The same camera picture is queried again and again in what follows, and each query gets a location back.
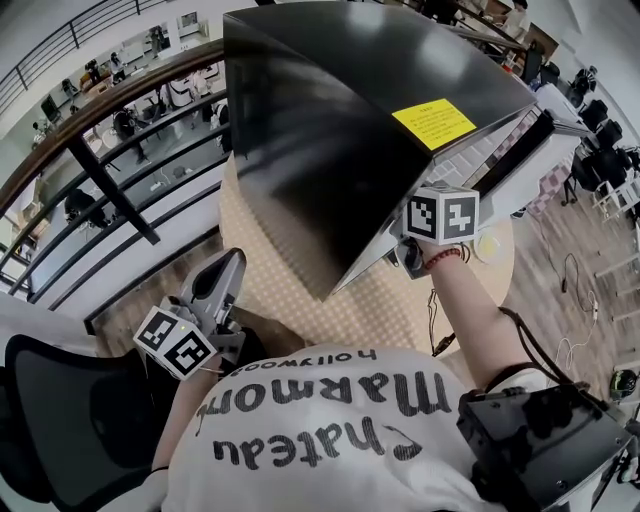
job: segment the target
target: red string bracelet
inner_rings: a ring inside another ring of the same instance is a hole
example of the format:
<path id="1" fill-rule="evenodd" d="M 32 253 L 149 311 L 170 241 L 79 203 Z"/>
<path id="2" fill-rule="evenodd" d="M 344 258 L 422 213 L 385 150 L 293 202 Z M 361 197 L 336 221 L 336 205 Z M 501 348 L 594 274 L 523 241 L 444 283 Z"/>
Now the red string bracelet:
<path id="1" fill-rule="evenodd" d="M 436 266 L 436 264 L 440 261 L 443 260 L 445 258 L 447 258 L 448 256 L 457 256 L 458 258 L 461 256 L 461 252 L 460 249 L 458 248 L 452 248 L 452 249 L 447 249 L 446 251 L 442 251 L 441 253 L 436 254 L 433 258 L 431 258 L 429 261 L 427 261 L 427 264 L 424 266 L 427 272 L 430 272 L 431 269 L 433 267 Z"/>

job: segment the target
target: tan textured tablecloth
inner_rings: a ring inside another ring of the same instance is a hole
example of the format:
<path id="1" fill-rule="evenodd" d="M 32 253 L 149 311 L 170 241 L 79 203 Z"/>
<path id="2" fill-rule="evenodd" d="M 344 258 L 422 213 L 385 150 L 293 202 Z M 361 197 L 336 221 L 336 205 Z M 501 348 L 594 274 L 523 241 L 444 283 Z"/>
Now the tan textured tablecloth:
<path id="1" fill-rule="evenodd" d="M 413 348 L 431 353 L 427 301 L 431 278 L 411 281 L 402 267 L 380 260 L 345 288 L 321 302 L 312 297 L 284 263 L 240 195 L 233 157 L 229 158 L 220 199 L 225 248 L 240 247 L 247 272 L 237 305 L 282 322 L 311 343 Z M 502 304 L 514 262 L 511 222 L 494 227 L 503 256 L 485 265 L 472 255 L 469 265 L 493 299 Z M 438 303 L 435 343 L 452 333 Z M 456 342 L 445 352 L 458 350 Z"/>

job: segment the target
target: black office chair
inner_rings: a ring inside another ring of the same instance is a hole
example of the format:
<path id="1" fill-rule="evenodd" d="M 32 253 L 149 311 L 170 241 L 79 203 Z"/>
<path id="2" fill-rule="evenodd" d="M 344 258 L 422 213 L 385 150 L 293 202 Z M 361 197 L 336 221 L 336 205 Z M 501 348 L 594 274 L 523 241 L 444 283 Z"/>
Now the black office chair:
<path id="1" fill-rule="evenodd" d="M 598 126 L 604 121 L 606 121 L 608 117 L 609 109 L 601 100 L 593 100 L 589 103 L 589 106 L 580 112 L 580 117 L 584 121 L 589 130 L 592 132 L 596 132 Z"/>
<path id="2" fill-rule="evenodd" d="M 422 8 L 422 14 L 441 25 L 455 25 L 457 12 L 458 7 L 449 0 L 429 0 Z"/>
<path id="3" fill-rule="evenodd" d="M 609 149 L 622 139 L 622 127 L 612 119 L 602 124 L 598 133 L 596 133 L 601 149 Z"/>
<path id="4" fill-rule="evenodd" d="M 19 335 L 6 372 L 11 409 L 58 509 L 96 511 L 149 475 L 161 422 L 136 351 L 99 359 Z"/>
<path id="5" fill-rule="evenodd" d="M 522 81 L 529 85 L 540 73 L 540 66 L 542 66 L 542 59 L 544 55 L 539 49 L 530 48 L 527 50 L 527 56 L 524 61 L 524 70 L 520 78 Z"/>
<path id="6" fill-rule="evenodd" d="M 553 84 L 558 85 L 560 80 L 560 68 L 553 62 L 549 62 L 546 66 L 540 68 L 540 82 L 542 85 Z"/>
<path id="7" fill-rule="evenodd" d="M 49 503 L 49 482 L 40 465 L 29 456 L 28 437 L 19 428 L 7 398 L 6 378 L 5 369 L 0 367 L 0 474 L 7 485 L 23 498 Z"/>
<path id="8" fill-rule="evenodd" d="M 565 97 L 575 108 L 582 107 L 582 104 L 584 103 L 584 93 L 574 89 L 573 87 L 569 87 L 569 89 L 567 89 Z"/>
<path id="9" fill-rule="evenodd" d="M 40 108 L 44 112 L 44 115 L 47 116 L 47 119 L 52 123 L 58 122 L 58 120 L 62 117 L 60 109 L 50 95 L 47 96 L 45 100 L 40 104 Z"/>
<path id="10" fill-rule="evenodd" d="M 613 148 L 603 149 L 582 161 L 593 169 L 600 182 L 608 181 L 613 188 L 618 188 L 626 181 L 630 162 L 630 158 L 621 158 L 618 150 Z"/>

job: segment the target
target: yellow sticker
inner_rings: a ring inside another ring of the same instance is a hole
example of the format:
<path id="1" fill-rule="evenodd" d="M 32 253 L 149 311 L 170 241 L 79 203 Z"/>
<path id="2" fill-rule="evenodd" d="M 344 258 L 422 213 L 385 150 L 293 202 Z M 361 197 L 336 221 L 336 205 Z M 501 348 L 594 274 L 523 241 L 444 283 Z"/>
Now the yellow sticker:
<path id="1" fill-rule="evenodd" d="M 437 149 L 476 129 L 476 125 L 445 99 L 398 110 L 393 117 L 429 149 Z"/>

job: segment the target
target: wrist bracelet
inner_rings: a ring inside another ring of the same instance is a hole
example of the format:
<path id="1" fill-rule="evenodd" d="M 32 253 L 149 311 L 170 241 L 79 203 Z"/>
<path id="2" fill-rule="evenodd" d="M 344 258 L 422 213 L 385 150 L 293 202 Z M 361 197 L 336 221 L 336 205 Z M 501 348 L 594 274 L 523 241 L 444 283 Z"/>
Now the wrist bracelet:
<path id="1" fill-rule="evenodd" d="M 209 373 L 217 373 L 218 375 L 222 375 L 224 373 L 224 370 L 212 370 L 211 368 L 205 368 L 204 366 L 201 368 L 198 368 L 198 370 L 202 370 Z"/>
<path id="2" fill-rule="evenodd" d="M 431 258 L 429 261 L 427 261 L 427 263 L 425 264 L 424 268 L 427 272 L 430 272 L 431 269 L 433 267 L 436 266 L 436 264 L 440 261 L 445 259 L 448 256 L 457 256 L 458 258 L 460 257 L 462 253 L 460 252 L 460 249 L 458 248 L 452 248 L 452 249 L 447 249 L 445 251 L 442 251 L 438 254 L 436 254 L 433 258 Z"/>

